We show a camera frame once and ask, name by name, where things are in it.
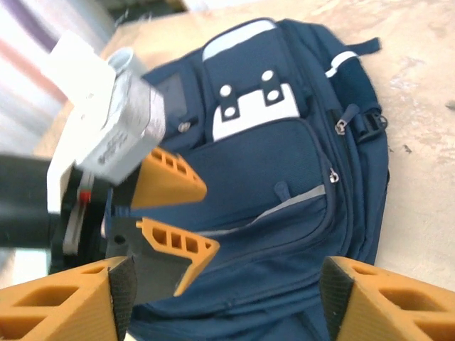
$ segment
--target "fabric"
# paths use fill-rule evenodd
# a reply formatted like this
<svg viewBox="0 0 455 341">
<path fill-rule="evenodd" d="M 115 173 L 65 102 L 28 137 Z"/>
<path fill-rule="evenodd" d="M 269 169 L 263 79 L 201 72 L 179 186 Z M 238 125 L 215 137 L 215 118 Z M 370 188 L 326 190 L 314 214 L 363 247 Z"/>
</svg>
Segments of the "fabric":
<svg viewBox="0 0 455 341">
<path fill-rule="evenodd" d="M 162 146 L 188 161 L 207 197 L 114 211 L 204 234 L 221 248 L 182 296 L 135 307 L 130 333 L 138 340 L 328 340 L 322 262 L 334 255 L 374 262 L 388 182 L 385 126 L 361 124 L 380 117 L 380 105 L 358 54 L 324 26 L 260 18 L 144 77 L 159 86 L 176 75 L 186 112 L 168 112 L 169 129 L 192 123 L 167 134 Z M 240 122 L 245 111 L 273 112 L 269 106 L 290 98 L 283 84 L 299 117 L 248 120 L 214 136 L 215 124 Z M 238 105 L 257 91 L 263 105 Z M 352 104 L 359 110 L 338 135 Z M 235 115 L 214 120 L 218 108 L 231 107 Z"/>
</svg>

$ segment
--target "wooden surface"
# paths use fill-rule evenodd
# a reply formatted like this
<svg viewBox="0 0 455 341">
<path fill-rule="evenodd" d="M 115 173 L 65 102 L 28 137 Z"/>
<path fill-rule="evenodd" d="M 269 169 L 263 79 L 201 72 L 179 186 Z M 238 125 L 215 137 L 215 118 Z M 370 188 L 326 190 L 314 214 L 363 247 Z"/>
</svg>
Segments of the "wooden surface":
<svg viewBox="0 0 455 341">
<path fill-rule="evenodd" d="M 323 23 L 362 58 L 389 119 L 391 182 L 377 265 L 455 290 L 455 6 L 453 0 L 276 0 L 121 27 L 104 55 L 132 46 L 156 67 L 235 24 L 268 16 Z M 66 105 L 36 153 L 52 156 Z"/>
</svg>

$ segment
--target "black cylinder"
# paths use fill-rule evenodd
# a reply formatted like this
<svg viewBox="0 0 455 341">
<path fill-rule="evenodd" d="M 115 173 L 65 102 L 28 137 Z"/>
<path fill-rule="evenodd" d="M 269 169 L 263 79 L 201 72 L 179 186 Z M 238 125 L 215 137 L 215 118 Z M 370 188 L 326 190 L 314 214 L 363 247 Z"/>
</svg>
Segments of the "black cylinder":
<svg viewBox="0 0 455 341">
<path fill-rule="evenodd" d="M 0 155 L 0 247 L 50 246 L 49 164 L 38 158 Z"/>
</svg>

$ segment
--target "backpack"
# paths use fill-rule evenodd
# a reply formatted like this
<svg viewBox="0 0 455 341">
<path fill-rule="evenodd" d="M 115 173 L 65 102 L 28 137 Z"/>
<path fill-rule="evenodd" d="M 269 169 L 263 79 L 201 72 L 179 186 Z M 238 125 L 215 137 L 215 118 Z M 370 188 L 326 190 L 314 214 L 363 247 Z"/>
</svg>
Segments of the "backpack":
<svg viewBox="0 0 455 341">
<path fill-rule="evenodd" d="M 179 297 L 134 307 L 138 340 L 328 340 L 326 256 L 374 263 L 388 184 L 387 121 L 359 55 L 326 27 L 259 18 L 144 76 L 164 96 L 161 144 L 202 202 L 130 212 L 220 251 Z"/>
</svg>

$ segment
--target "orange plastic part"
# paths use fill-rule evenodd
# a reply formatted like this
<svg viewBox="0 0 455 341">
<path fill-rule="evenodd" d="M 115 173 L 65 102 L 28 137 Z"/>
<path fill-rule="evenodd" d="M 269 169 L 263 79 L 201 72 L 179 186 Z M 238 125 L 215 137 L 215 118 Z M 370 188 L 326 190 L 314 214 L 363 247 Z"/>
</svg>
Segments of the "orange plastic part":
<svg viewBox="0 0 455 341">
<path fill-rule="evenodd" d="M 454 341 L 455 293 L 332 257 L 354 280 L 337 341 Z"/>
<path fill-rule="evenodd" d="M 215 240 L 156 220 L 143 218 L 136 225 L 142 229 L 142 235 L 156 251 L 191 260 L 191 265 L 178 284 L 174 296 L 181 295 L 190 286 L 220 248 Z"/>
<path fill-rule="evenodd" d="M 141 164 L 132 208 L 201 201 L 205 183 L 181 158 L 155 148 Z"/>
<path fill-rule="evenodd" d="M 108 269 L 124 259 L 105 259 L 1 290 L 0 340 L 117 340 Z"/>
</svg>

